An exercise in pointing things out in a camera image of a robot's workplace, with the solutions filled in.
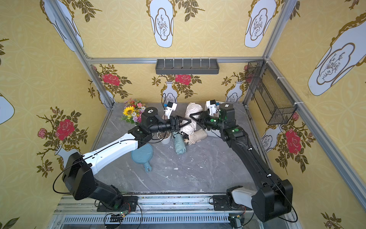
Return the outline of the beige umbrella with black handle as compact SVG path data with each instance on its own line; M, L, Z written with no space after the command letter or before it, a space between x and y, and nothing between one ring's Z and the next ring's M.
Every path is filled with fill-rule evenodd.
M195 143L198 143L202 141L203 139L207 138L208 134L203 130L200 129L198 131L193 132L191 135L188 136L187 139L185 139L186 145L193 145Z

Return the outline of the mint green umbrella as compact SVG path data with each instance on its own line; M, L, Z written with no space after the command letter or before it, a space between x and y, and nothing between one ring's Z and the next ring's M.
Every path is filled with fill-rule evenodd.
M184 154L186 152L186 146L183 136L179 132L173 132L174 148L178 155Z

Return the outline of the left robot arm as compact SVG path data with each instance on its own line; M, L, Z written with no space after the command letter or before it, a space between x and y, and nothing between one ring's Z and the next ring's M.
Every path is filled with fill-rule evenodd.
M141 123L119 139L84 155L79 152L71 154L59 177L75 200L92 198L107 209L117 211L124 204L122 193L117 187L97 180L95 175L123 155L149 143L154 133L178 131L190 123L191 119L180 116L164 120L158 115L157 108L149 107L143 112Z

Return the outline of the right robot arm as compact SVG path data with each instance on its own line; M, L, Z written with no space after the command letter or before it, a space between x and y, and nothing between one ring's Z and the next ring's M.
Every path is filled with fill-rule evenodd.
M262 222L294 211L292 184L275 174L254 149L247 132L236 123L233 104L220 104L218 117L210 115L209 111L199 111L189 118L174 116L170 119L180 128L194 121L202 129L219 130L221 139L239 156L256 186L255 191L243 187L233 189L231 196L237 205L251 208Z

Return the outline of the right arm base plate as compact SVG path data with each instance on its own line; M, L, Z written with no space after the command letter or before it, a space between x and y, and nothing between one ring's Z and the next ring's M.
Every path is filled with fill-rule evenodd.
M234 199L230 195L215 195L209 199L209 204L213 205L215 211L225 211L225 210L236 210L236 211L246 211L252 210L251 208L239 205L234 202Z

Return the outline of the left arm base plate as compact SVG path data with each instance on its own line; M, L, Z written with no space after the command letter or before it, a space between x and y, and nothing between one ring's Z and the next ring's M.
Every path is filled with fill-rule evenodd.
M112 207L106 206L105 204L100 202L97 207L97 212L122 212L125 210L127 210L128 212L135 212L137 204L137 196L123 196L122 201Z

